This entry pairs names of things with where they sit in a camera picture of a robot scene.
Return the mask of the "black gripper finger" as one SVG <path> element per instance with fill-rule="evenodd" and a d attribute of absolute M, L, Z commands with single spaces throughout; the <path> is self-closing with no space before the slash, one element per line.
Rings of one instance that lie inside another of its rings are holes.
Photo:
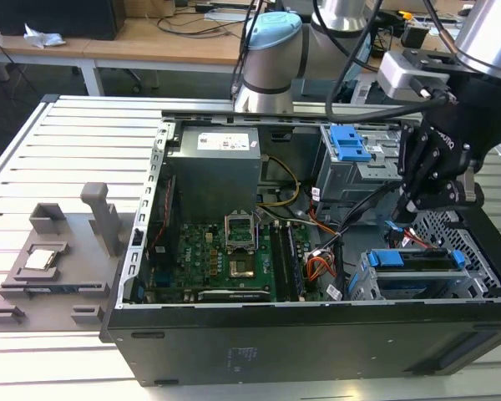
<path fill-rule="evenodd" d="M 395 222 L 411 222 L 419 211 L 444 206 L 448 200 L 445 186 L 458 173 L 459 155 L 449 146 L 451 140 L 439 133 L 418 133 L 417 146 L 420 162 L 417 172 L 418 190 L 415 196 L 406 196 L 402 189 L 393 211 Z"/>
<path fill-rule="evenodd" d="M 417 174 L 420 162 L 418 131 L 410 124 L 402 127 L 397 173 L 402 177 L 402 189 L 406 196 L 418 192 Z"/>

